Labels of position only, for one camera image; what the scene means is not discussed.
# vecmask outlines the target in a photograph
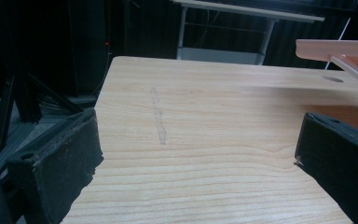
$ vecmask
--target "light wooden board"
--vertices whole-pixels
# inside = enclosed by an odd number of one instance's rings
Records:
[[[105,160],[63,223],[351,223],[293,164],[305,112],[358,127],[345,72],[119,57],[96,110]]]

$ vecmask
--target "wooden table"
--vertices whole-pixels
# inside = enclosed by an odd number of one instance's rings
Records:
[[[105,160],[63,223],[351,223],[293,164],[306,111],[358,127],[345,72],[119,57],[96,110]]]

